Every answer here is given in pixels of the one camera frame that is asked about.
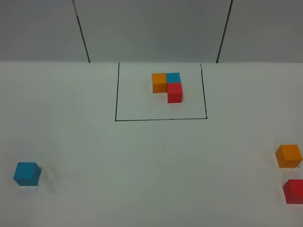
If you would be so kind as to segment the red template cube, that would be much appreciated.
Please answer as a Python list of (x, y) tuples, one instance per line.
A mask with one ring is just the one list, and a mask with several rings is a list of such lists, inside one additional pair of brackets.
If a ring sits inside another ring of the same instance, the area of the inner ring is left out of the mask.
[(167, 84), (168, 103), (181, 103), (183, 100), (183, 90), (181, 83)]

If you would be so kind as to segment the orange template cube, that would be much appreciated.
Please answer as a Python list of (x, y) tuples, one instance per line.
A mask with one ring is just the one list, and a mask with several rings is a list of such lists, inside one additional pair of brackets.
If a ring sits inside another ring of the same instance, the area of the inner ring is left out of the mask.
[(166, 73), (153, 73), (151, 76), (152, 76), (152, 92), (166, 93), (167, 92)]

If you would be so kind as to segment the blue template cube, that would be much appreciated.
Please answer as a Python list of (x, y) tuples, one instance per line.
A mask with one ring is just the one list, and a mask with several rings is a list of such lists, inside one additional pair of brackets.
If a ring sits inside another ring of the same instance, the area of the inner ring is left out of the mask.
[(166, 73), (166, 81), (167, 83), (180, 83), (180, 73), (173, 72), (173, 73)]

